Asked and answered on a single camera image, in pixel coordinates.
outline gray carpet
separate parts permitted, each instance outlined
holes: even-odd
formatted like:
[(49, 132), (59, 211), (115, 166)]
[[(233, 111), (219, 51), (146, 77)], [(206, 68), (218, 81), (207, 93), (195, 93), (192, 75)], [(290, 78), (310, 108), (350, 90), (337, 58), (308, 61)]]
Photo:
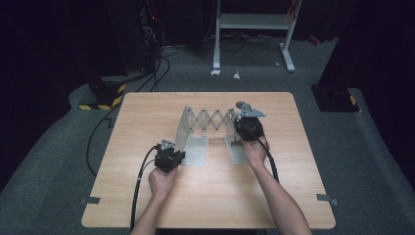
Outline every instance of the gray carpet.
[[(415, 194), (394, 162), (357, 89), (350, 89), (362, 109), (358, 114), (321, 113), (310, 90), (336, 42), (318, 47), (292, 41), (295, 73), (287, 73), (276, 43), (247, 44), (237, 52), (222, 50), (220, 76), (211, 76), (211, 49), (178, 47), (167, 57), (171, 68), (159, 91), (288, 91), (293, 93), (337, 225), (314, 234), (415, 234)], [(241, 44), (224, 43), (229, 50)], [(168, 56), (175, 48), (163, 51)], [(166, 70), (162, 62), (158, 77)], [(240, 79), (233, 78), (239, 72)], [(146, 79), (131, 82), (127, 91)], [(153, 81), (142, 91), (149, 91)], [(86, 164), (86, 146), (107, 111), (81, 111), (77, 101), (86, 86), (69, 96), (72, 109), (53, 124), (32, 148), (0, 195), (0, 234), (128, 234), (128, 228), (81, 225), (94, 177)], [(116, 119), (117, 110), (110, 115)], [(98, 170), (112, 132), (104, 121), (93, 137), (91, 164)], [(276, 234), (276, 230), (267, 230)]]

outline wooden table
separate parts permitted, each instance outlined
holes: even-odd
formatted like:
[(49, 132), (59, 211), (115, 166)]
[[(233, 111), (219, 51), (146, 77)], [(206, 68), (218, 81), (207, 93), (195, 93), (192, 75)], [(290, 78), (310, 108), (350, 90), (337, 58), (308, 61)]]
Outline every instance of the wooden table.
[[(311, 228), (329, 229), (335, 219), (312, 155), (294, 97), (285, 92), (206, 92), (126, 94), (95, 180), (91, 197), (99, 204), (86, 206), (86, 227), (129, 227), (134, 187), (146, 153), (161, 139), (175, 140), (185, 106), (195, 113), (207, 109), (224, 114), (237, 101), (266, 113), (260, 121), (271, 145), (282, 186), (298, 202)], [(208, 137), (204, 166), (182, 165), (165, 203), (161, 228), (273, 228), (262, 191), (248, 164), (233, 164), (223, 137), (225, 127), (196, 130)], [(149, 165), (138, 196), (138, 218), (151, 198)]]

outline wire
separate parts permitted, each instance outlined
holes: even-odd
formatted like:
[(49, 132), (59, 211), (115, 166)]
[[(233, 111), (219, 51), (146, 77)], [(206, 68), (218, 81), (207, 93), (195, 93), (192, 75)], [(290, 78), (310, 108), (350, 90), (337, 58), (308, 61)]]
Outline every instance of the wire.
[(217, 0), (216, 0), (216, 1), (214, 1), (214, 2), (213, 2), (213, 4), (212, 4), (213, 9), (211, 10), (211, 21), (210, 21), (210, 26), (208, 27), (207, 34), (205, 35), (204, 40), (206, 40), (206, 39), (208, 38), (208, 34), (210, 33), (210, 31), (211, 31), (211, 27), (213, 26), (214, 13), (215, 13), (215, 10), (214, 10), (214, 9), (215, 9), (216, 4), (217, 4)]
[(148, 165), (148, 164), (146, 164), (146, 160), (149, 157), (149, 155), (153, 152), (153, 150), (156, 150), (156, 149), (157, 149), (157, 145), (153, 146), (149, 150), (149, 152), (147, 153), (147, 155), (144, 158), (143, 162), (141, 163), (141, 168), (140, 168), (140, 171), (138, 172), (137, 182), (135, 184), (135, 190), (134, 190), (134, 198), (133, 198), (133, 201), (132, 201), (132, 208), (131, 208), (130, 232), (134, 228), (135, 211), (136, 211), (136, 207), (137, 207), (137, 198), (138, 198), (138, 191), (140, 189), (141, 177), (143, 176), (144, 169)]
[(170, 70), (170, 61), (168, 59), (164, 58), (164, 57), (160, 57), (160, 59), (165, 60), (167, 62), (168, 67), (167, 67), (167, 70), (162, 74), (162, 76), (155, 82), (155, 84), (153, 85), (153, 87), (152, 87), (152, 89), (150, 91), (153, 91), (153, 89), (158, 85), (158, 83), (165, 77), (165, 75)]
[(95, 177), (97, 176), (97, 173), (92, 169), (92, 166), (91, 166), (91, 163), (90, 163), (90, 161), (89, 161), (89, 149), (90, 149), (90, 147), (91, 147), (91, 142), (92, 142), (92, 137), (94, 136), (94, 134), (95, 134), (95, 131), (97, 131), (97, 129), (98, 129), (98, 126), (100, 126), (100, 124), (104, 121), (104, 120), (108, 120), (109, 121), (109, 123), (108, 123), (108, 127), (114, 127), (114, 125), (113, 125), (113, 119), (112, 118), (108, 118), (108, 116), (110, 115), (110, 114), (112, 114), (113, 113), (113, 111), (115, 111), (118, 107), (120, 107), (120, 104), (121, 103), (119, 103), (115, 108), (113, 108), (112, 110), (110, 110), (103, 118), (101, 118), (101, 120), (98, 122), (98, 124), (97, 125), (95, 125), (95, 128), (94, 128), (94, 130), (92, 131), (92, 133), (91, 133), (91, 135), (89, 136), (89, 140), (88, 140), (88, 145), (87, 145), (87, 147), (86, 147), (86, 163), (87, 163), (87, 165), (88, 165), (88, 169), (89, 169), (89, 171), (92, 173), (92, 175), (94, 175)]
[(242, 44), (242, 46), (241, 47), (239, 47), (238, 49), (235, 49), (235, 50), (230, 50), (230, 49), (227, 49), (226, 47), (223, 47), (223, 45), (222, 45), (222, 43), (220, 44), (220, 48), (221, 49), (223, 49), (224, 51), (226, 51), (226, 52), (237, 52), (237, 51), (240, 51), (240, 50), (242, 50), (244, 47), (245, 47), (245, 45), (247, 45), (247, 40), (245, 40), (245, 38), (244, 37), (241, 37), (241, 39), (242, 40), (240, 40), (240, 41), (235, 41), (235, 42), (232, 42), (232, 41), (229, 41), (230, 43), (239, 43), (239, 42), (243, 42), (243, 44)]

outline black cable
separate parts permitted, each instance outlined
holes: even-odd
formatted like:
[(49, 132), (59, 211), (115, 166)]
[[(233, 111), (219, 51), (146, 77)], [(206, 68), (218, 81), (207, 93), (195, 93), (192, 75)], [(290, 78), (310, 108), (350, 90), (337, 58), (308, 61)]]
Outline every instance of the black cable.
[(153, 70), (147, 70), (144, 74), (140, 74), (140, 75), (136, 75), (130, 78), (127, 78), (126, 80), (121, 80), (121, 81), (106, 81), (105, 84), (106, 85), (121, 85), (121, 84), (126, 84), (129, 83), (131, 81), (136, 81), (139, 79), (142, 79), (148, 75), (150, 75), (150, 73), (152, 73)]
[[(150, 76), (145, 82), (144, 82), (144, 84), (143, 85), (141, 85), (137, 90), (135, 90), (135, 92), (139, 92), (152, 78), (153, 78), (153, 76), (154, 76), (154, 73), (153, 73), (153, 75), (152, 76)], [(87, 147), (86, 147), (86, 163), (87, 163), (87, 165), (88, 165), (88, 169), (89, 169), (89, 171), (92, 173), (92, 175), (94, 175), (95, 177), (97, 176), (97, 173), (92, 169), (92, 166), (91, 166), (91, 163), (90, 163), (90, 160), (89, 160), (89, 151), (90, 151), (90, 147), (91, 147), (91, 142), (92, 142), (92, 138), (93, 138), (93, 136), (94, 136), (94, 134), (95, 134), (95, 132), (97, 131), (97, 129), (98, 129), (98, 126), (100, 126), (101, 125), (101, 123), (104, 121), (104, 120), (107, 120), (109, 123), (108, 123), (108, 126), (107, 127), (110, 127), (110, 128), (112, 128), (112, 127), (114, 127), (114, 123), (113, 123), (113, 119), (112, 118), (108, 118), (108, 116), (110, 115), (110, 114), (112, 114), (118, 107), (120, 107), (121, 106), (121, 103), (122, 103), (122, 101), (115, 107), (115, 108), (113, 108), (113, 109), (111, 109), (99, 122), (98, 122), (98, 124), (95, 126), (95, 128), (94, 128), (94, 130), (92, 131), (92, 133), (91, 133), (91, 135), (89, 136), (89, 140), (88, 140), (88, 144), (87, 144)]]
[(226, 47), (224, 47), (223, 45), (222, 45), (222, 43), (220, 44), (220, 49), (223, 49), (224, 51), (226, 51), (226, 52), (237, 52), (237, 51), (240, 51), (240, 50), (242, 50), (246, 45), (247, 45), (247, 40), (245, 40), (245, 38), (244, 37), (241, 37), (241, 41), (243, 42), (243, 44), (242, 44), (242, 46), (241, 47), (239, 47), (238, 49), (235, 49), (235, 50), (230, 50), (230, 49), (227, 49)]
[(170, 61), (164, 57), (160, 57), (161, 59), (164, 59), (167, 62), (167, 70), (162, 74), (162, 76), (155, 82), (155, 84), (153, 85), (152, 89), (150, 91), (153, 91), (153, 89), (155, 88), (155, 86), (157, 86), (157, 84), (165, 77), (165, 75), (168, 73), (168, 71), (170, 70)]
[(134, 228), (134, 222), (135, 222), (135, 211), (137, 207), (137, 198), (138, 198), (138, 190), (140, 189), (140, 183), (141, 183), (141, 177), (143, 176), (144, 169), (146, 168), (146, 160), (149, 157), (149, 155), (153, 152), (153, 150), (157, 149), (157, 145), (153, 146), (149, 152), (147, 153), (146, 157), (144, 158), (143, 162), (141, 163), (140, 171), (138, 172), (137, 177), (137, 183), (135, 184), (135, 190), (134, 190), (134, 198), (132, 201), (132, 208), (131, 208), (131, 220), (130, 220), (130, 232)]
[(112, 110), (110, 110), (103, 118), (101, 118), (101, 120), (98, 122), (98, 124), (95, 126), (95, 128), (94, 128), (94, 130), (92, 131), (92, 133), (91, 133), (91, 135), (89, 136), (89, 140), (88, 140), (88, 145), (87, 145), (87, 147), (86, 147), (86, 163), (88, 164), (88, 169), (89, 169), (89, 171), (91, 171), (91, 173), (94, 175), (94, 176), (97, 176), (97, 173), (92, 169), (92, 167), (91, 167), (91, 163), (89, 163), (89, 149), (90, 149), (90, 146), (91, 146), (91, 142), (92, 142), (92, 137), (94, 136), (94, 134), (95, 134), (95, 131), (97, 131), (97, 129), (98, 129), (98, 126), (100, 126), (100, 124), (104, 121), (104, 120), (108, 120), (109, 121), (109, 124), (108, 124), (108, 127), (114, 127), (113, 125), (112, 125), (112, 118), (108, 118), (108, 116), (110, 115), (110, 114), (112, 114), (113, 113), (113, 111), (114, 110), (116, 110), (118, 107), (120, 106), (120, 103), (115, 107), (115, 108), (113, 108)]
[(156, 72), (159, 70), (161, 64), (158, 64), (157, 68), (154, 70), (153, 75), (150, 76), (135, 92), (139, 92), (155, 75)]

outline person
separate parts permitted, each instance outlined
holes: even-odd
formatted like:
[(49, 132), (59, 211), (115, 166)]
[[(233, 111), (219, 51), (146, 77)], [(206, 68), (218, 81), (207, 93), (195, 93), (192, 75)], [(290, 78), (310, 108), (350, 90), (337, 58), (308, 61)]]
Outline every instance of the person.
[[(260, 137), (262, 143), (269, 146), (264, 137)], [(283, 235), (311, 234), (308, 223), (297, 202), (291, 195), (274, 179), (265, 167), (266, 152), (257, 142), (245, 142), (244, 152), (249, 165), (262, 189), (271, 212), (275, 225)], [(168, 197), (174, 183), (178, 169), (165, 173), (160, 169), (154, 169), (149, 176), (150, 187), (153, 196), (147, 208), (136, 222), (131, 235), (154, 235), (161, 207)]]

